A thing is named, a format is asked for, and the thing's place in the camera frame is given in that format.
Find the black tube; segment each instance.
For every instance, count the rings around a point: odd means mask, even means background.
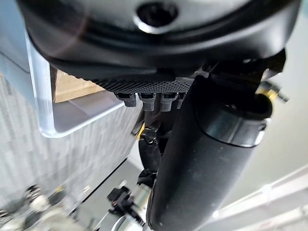
[[[199,78],[159,166],[148,205],[149,227],[193,231],[204,225],[241,175],[271,111],[263,95],[241,97]]]

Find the gray floor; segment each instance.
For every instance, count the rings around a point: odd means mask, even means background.
[[[130,134],[139,115],[122,107],[60,139],[44,138],[33,108],[0,76],[0,208],[15,210],[25,189],[39,184],[45,193],[66,184],[83,199],[129,154]]]
[[[102,217],[111,208],[107,195],[113,188],[119,186],[122,181],[126,181],[126,187],[133,190],[136,187],[137,179],[140,174],[133,164],[125,161],[115,172],[99,187],[82,205],[87,211],[95,214],[96,217]]]

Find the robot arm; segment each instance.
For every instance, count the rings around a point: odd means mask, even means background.
[[[146,114],[176,104],[148,203],[156,231],[198,230],[229,194],[270,120],[256,90],[282,71],[300,2],[18,0],[54,67],[126,106],[137,93]]]

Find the black plastic cover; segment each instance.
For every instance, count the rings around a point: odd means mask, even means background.
[[[251,103],[254,97],[242,92],[223,94],[228,91],[207,79],[196,81],[178,113],[148,203],[147,222],[155,231],[199,230],[222,205],[252,156],[254,147],[236,146],[207,134],[209,125],[217,125],[213,110],[232,112],[247,121],[263,121],[272,112],[269,100]],[[227,106],[231,102],[236,108]],[[220,126],[233,125],[226,120]],[[258,127],[243,126],[247,139],[251,129],[259,132]]]
[[[105,25],[61,0],[18,0],[40,53],[59,69],[64,62],[75,74],[89,64],[166,68],[266,58],[284,48],[300,2],[256,0],[199,28],[149,35]]]

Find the black clamp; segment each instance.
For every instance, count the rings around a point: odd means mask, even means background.
[[[186,92],[179,93],[177,109],[180,109],[182,107],[182,104],[183,104],[183,101],[184,101],[186,95],[187,95]]]
[[[178,93],[162,93],[160,99],[160,110],[162,112],[169,112],[171,110],[172,102],[178,98]]]
[[[157,175],[156,171],[144,169],[138,176],[137,184],[138,185],[144,184],[152,188],[156,179],[156,175]]]
[[[134,205],[134,198],[130,196],[130,193],[130,190],[125,186],[120,189],[112,189],[112,191],[107,196],[113,207],[113,209],[110,209],[109,212],[112,214],[119,214],[121,216],[129,214],[138,222],[138,224],[143,227],[145,222],[138,215],[138,213],[132,209],[132,206]]]
[[[139,99],[143,102],[143,110],[146,112],[154,111],[156,93],[138,93]]]
[[[135,93],[115,93],[116,97],[124,101],[126,107],[135,107],[136,103],[136,94]]]

